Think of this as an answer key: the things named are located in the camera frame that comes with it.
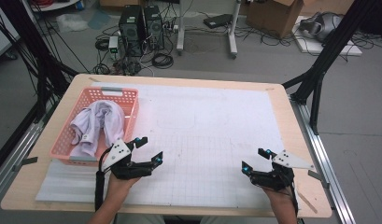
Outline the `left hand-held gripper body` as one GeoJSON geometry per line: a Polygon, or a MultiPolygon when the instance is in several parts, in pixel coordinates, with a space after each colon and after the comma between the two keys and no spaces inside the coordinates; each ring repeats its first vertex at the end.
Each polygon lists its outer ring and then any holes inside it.
{"type": "Polygon", "coordinates": [[[106,150],[102,155],[105,161],[101,164],[101,171],[110,171],[116,178],[123,180],[151,175],[152,171],[142,168],[141,162],[132,161],[133,151],[128,148],[128,143],[119,139],[106,150]]]}

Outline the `lilac patterned towel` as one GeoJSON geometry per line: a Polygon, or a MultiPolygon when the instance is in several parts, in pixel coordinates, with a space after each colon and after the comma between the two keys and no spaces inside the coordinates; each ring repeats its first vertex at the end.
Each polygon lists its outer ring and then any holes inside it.
{"type": "Polygon", "coordinates": [[[100,132],[104,131],[105,144],[110,147],[124,136],[125,114],[115,102],[98,100],[84,107],[70,122],[75,132],[71,156],[94,157],[100,132]]]}

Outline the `pink plastic basket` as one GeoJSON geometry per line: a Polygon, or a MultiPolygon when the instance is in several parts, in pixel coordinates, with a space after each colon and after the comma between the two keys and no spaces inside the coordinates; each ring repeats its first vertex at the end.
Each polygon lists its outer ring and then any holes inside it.
{"type": "Polygon", "coordinates": [[[126,88],[101,88],[88,87],[80,93],[72,111],[69,114],[60,134],[56,138],[50,150],[50,156],[61,161],[64,164],[97,166],[103,152],[109,148],[105,144],[104,131],[100,132],[97,152],[94,157],[71,156],[74,145],[71,144],[75,137],[75,132],[69,127],[74,117],[91,103],[98,100],[109,100],[117,103],[125,114],[124,136],[121,138],[124,142],[130,142],[133,139],[133,130],[138,113],[138,90],[126,88]]]}

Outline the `thin wooden strip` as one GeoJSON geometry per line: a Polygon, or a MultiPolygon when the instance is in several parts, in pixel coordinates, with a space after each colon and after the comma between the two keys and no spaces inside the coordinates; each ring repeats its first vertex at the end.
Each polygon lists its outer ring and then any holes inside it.
{"type": "Polygon", "coordinates": [[[301,200],[301,211],[304,214],[315,215],[318,213],[318,199],[315,196],[299,191],[298,197],[301,200]]]}

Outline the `ribbed pale grey sheet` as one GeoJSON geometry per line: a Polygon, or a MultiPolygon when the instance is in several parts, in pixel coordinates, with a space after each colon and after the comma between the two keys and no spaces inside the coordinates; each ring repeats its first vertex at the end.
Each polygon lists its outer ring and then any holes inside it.
{"type": "Polygon", "coordinates": [[[35,196],[38,202],[94,203],[96,167],[65,165],[53,159],[35,196]]]}

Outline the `white grid mat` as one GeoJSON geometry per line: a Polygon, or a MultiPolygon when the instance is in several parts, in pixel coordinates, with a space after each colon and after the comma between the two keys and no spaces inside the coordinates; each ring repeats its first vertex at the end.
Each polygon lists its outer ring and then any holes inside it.
{"type": "Polygon", "coordinates": [[[163,163],[132,187],[128,204],[269,208],[263,190],[241,171],[243,163],[270,171],[259,149],[284,148],[267,91],[141,84],[135,89],[133,135],[149,141],[132,159],[162,153],[163,163]]]}

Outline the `small white device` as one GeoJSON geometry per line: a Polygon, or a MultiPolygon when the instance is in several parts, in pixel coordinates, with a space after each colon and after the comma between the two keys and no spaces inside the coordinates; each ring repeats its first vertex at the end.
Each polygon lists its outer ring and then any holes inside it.
{"type": "Polygon", "coordinates": [[[110,52],[111,59],[113,61],[118,60],[120,57],[119,53],[119,39],[116,36],[111,36],[108,42],[108,50],[110,52]]]}

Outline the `black computer tower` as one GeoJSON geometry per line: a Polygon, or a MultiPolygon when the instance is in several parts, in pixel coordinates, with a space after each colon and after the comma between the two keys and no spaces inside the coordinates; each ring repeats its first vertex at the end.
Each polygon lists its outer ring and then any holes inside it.
{"type": "Polygon", "coordinates": [[[157,6],[146,6],[144,16],[149,48],[153,50],[163,49],[163,19],[159,8],[157,6]]]}
{"type": "Polygon", "coordinates": [[[119,28],[125,53],[128,56],[140,57],[142,41],[146,37],[142,7],[126,5],[120,15],[119,28]]]}

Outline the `teal floor sheet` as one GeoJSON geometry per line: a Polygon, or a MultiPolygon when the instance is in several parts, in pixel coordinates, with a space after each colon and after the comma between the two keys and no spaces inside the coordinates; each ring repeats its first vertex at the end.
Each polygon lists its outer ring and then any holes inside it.
{"type": "Polygon", "coordinates": [[[88,26],[93,30],[99,30],[110,21],[110,16],[103,10],[96,10],[88,21],[88,26]]]}

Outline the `clear plastic bag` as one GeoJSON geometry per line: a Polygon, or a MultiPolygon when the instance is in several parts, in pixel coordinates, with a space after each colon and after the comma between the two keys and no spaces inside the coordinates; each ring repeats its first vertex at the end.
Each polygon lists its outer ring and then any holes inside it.
{"type": "Polygon", "coordinates": [[[61,33],[78,32],[88,28],[88,23],[77,14],[63,14],[56,18],[61,33]]]}

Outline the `grey rounded device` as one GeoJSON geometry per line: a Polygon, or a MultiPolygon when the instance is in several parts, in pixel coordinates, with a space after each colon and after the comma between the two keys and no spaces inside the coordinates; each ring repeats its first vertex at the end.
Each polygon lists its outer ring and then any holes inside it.
{"type": "Polygon", "coordinates": [[[300,21],[299,30],[307,31],[317,41],[324,42],[339,26],[342,17],[332,12],[317,12],[300,21]]]}

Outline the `black flat box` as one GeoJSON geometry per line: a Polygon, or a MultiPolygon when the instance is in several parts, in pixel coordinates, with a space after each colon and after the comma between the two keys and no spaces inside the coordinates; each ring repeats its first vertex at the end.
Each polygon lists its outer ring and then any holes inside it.
{"type": "Polygon", "coordinates": [[[204,24],[210,29],[215,29],[229,24],[232,21],[232,18],[233,16],[231,14],[222,14],[204,19],[204,24]]]}

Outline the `grey metal bracket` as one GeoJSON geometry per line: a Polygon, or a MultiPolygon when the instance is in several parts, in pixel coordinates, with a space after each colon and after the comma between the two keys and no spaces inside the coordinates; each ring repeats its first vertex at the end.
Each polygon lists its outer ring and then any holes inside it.
{"type": "Polygon", "coordinates": [[[328,183],[323,175],[318,174],[317,172],[314,172],[312,170],[308,170],[307,174],[316,180],[318,180],[321,183],[321,186],[325,189],[330,188],[330,183],[328,183]]]}
{"type": "Polygon", "coordinates": [[[38,157],[23,159],[18,164],[13,165],[12,171],[18,172],[22,168],[22,166],[36,163],[37,161],[38,161],[38,157]]]}

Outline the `aluminium rail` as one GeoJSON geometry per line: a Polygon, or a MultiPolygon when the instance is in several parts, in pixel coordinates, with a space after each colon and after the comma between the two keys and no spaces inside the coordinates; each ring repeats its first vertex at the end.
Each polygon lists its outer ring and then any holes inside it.
{"type": "Polygon", "coordinates": [[[314,133],[310,122],[310,112],[306,105],[299,105],[290,100],[292,109],[304,131],[304,139],[309,145],[311,157],[317,166],[322,187],[328,193],[330,207],[340,224],[356,224],[356,220],[342,191],[329,156],[318,133],[314,133]]]}
{"type": "Polygon", "coordinates": [[[39,135],[44,129],[44,116],[37,117],[37,105],[34,105],[14,133],[0,150],[0,197],[7,189],[9,182],[17,172],[12,167],[21,160],[27,159],[39,135]]]}

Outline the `white stand frame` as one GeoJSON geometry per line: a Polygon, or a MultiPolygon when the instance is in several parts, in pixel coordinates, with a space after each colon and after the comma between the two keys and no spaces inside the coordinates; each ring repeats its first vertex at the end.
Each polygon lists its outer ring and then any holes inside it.
{"type": "MultiPolygon", "coordinates": [[[[184,15],[185,10],[183,7],[183,1],[184,0],[178,0],[179,1],[179,23],[178,23],[178,30],[177,30],[177,52],[179,55],[182,54],[182,51],[184,50],[184,40],[185,40],[185,25],[184,25],[184,15]]],[[[229,39],[229,48],[230,48],[230,56],[235,59],[237,57],[237,45],[235,40],[235,27],[237,24],[237,19],[241,7],[241,0],[234,0],[234,10],[233,10],[233,16],[232,21],[230,23],[230,26],[227,31],[227,36],[229,39]]]]}

